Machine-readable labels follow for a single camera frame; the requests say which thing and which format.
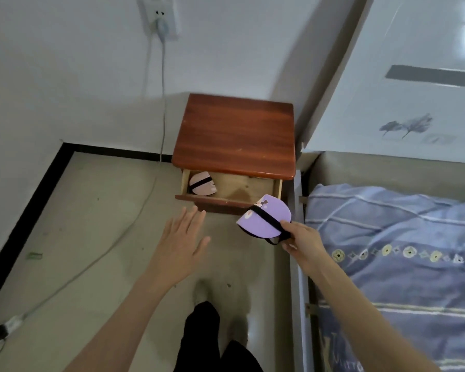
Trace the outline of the blue striped blanket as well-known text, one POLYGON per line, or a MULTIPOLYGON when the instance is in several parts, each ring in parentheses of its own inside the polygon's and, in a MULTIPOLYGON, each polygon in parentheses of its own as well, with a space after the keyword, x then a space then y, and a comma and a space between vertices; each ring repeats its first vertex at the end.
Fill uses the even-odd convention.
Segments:
POLYGON ((380 313, 444 372, 465 372, 465 202, 318 185, 305 224, 380 313))

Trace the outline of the brown wooden nightstand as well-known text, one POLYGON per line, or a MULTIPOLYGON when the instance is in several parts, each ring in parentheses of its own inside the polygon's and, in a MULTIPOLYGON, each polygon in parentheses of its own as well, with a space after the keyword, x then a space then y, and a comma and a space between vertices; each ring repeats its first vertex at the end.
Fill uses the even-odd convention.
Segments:
POLYGON ((284 184, 296 173, 294 133, 293 104, 190 93, 172 164, 284 184))

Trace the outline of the person's grey shoe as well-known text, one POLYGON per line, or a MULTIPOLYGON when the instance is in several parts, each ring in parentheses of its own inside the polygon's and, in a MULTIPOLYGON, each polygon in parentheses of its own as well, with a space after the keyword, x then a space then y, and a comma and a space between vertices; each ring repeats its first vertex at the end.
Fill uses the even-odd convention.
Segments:
POLYGON ((242 347, 248 345, 248 318, 245 314, 234 316, 228 326, 227 341, 228 343, 236 342, 242 347))
POLYGON ((208 279, 200 279, 193 290, 193 305, 198 306, 205 302, 213 302, 213 290, 208 279))

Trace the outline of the white wall socket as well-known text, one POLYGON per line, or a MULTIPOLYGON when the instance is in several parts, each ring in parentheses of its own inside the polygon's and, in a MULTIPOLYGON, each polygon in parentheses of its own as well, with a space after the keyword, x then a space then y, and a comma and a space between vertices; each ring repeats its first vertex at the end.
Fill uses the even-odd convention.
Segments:
POLYGON ((156 18, 163 17, 169 25, 167 40, 176 41, 180 37, 180 21, 177 12, 177 4, 174 0, 138 0, 145 15, 145 20, 152 33, 157 33, 155 28, 156 18))

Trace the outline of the white bed headboard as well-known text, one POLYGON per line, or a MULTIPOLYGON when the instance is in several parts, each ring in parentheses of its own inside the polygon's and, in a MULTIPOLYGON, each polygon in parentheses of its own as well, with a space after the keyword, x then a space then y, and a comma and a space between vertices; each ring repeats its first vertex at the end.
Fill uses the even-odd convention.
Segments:
POLYGON ((301 152, 465 163, 465 0, 368 0, 301 152))

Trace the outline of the person's right hand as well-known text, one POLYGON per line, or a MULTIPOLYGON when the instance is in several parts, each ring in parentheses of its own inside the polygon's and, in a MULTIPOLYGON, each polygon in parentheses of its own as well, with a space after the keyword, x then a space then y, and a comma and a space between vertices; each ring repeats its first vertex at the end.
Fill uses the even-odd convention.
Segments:
POLYGON ((302 223, 298 233, 289 233, 290 238, 281 242, 283 249, 291 255, 310 278, 315 278, 320 269, 329 262, 320 234, 315 229, 302 223))

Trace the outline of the white charger plug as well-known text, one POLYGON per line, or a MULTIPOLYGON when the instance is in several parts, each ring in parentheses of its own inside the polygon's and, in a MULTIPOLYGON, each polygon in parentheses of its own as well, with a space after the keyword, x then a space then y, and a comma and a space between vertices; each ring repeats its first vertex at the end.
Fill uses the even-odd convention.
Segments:
POLYGON ((161 41, 162 45, 165 45, 167 37, 169 36, 169 25, 165 18, 159 17, 156 18, 155 20, 155 28, 157 32, 157 36, 159 37, 159 40, 161 41))

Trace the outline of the white power strip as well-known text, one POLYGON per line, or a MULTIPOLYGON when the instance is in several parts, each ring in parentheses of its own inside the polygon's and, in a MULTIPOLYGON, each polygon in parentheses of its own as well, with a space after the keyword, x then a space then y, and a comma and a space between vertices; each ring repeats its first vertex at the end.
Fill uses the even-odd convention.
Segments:
POLYGON ((0 342, 5 341, 13 332, 18 330, 25 319, 25 315, 16 315, 0 325, 0 342))

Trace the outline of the wooden nightstand drawer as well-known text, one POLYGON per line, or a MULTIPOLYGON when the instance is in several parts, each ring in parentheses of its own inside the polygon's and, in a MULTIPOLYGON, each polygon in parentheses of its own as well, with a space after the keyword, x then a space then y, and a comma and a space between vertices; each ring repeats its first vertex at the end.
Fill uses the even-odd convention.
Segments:
POLYGON ((280 199, 282 186, 282 180, 185 169, 175 199, 200 211, 240 216, 265 194, 280 199))

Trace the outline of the person's right forearm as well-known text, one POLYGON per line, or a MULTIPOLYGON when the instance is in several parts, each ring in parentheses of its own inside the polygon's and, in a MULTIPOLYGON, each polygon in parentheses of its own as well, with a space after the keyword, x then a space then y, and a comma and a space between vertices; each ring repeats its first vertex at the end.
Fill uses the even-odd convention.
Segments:
POLYGON ((365 372, 441 372, 390 325, 331 257, 310 258, 307 271, 365 372))

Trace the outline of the person's black trousers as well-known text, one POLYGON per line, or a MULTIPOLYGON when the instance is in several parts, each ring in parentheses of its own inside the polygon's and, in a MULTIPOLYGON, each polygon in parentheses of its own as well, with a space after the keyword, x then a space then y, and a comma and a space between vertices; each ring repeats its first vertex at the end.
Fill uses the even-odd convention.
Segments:
POLYGON ((195 306, 185 321, 173 372, 264 372, 253 354, 236 342, 220 353, 220 316, 212 303, 195 306))

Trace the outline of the person's left hand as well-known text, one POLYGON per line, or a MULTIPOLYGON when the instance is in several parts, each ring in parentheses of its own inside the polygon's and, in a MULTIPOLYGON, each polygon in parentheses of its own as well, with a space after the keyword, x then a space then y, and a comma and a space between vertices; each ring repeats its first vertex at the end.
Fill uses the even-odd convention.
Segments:
POLYGON ((197 237, 186 236, 183 232, 183 218, 190 209, 183 208, 181 214, 174 219, 175 244, 160 246, 160 241, 150 259, 147 273, 151 280, 160 287, 171 288, 196 269, 194 250, 200 240, 205 211, 199 211, 199 233, 197 237))

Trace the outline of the person's left forearm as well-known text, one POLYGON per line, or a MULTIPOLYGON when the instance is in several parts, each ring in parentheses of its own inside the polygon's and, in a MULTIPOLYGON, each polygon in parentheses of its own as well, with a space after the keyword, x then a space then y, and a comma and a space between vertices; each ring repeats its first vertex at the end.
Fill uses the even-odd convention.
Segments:
POLYGON ((174 285, 169 269, 151 269, 63 372, 128 372, 149 320, 174 285))

